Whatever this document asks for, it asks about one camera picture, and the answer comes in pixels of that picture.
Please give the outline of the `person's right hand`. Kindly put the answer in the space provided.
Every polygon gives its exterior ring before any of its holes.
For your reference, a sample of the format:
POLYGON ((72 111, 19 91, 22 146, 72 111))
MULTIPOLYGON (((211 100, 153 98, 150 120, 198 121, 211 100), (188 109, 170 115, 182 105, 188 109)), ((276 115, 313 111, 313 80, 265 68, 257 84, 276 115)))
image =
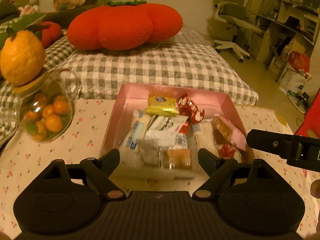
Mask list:
MULTIPOLYGON (((311 188, 310 188, 310 193, 313 197, 319 199, 320 198, 320 180, 316 180, 312 182, 311 188)), ((316 231, 319 232, 320 229, 320 213, 318 214, 318 223, 316 226, 316 231)))

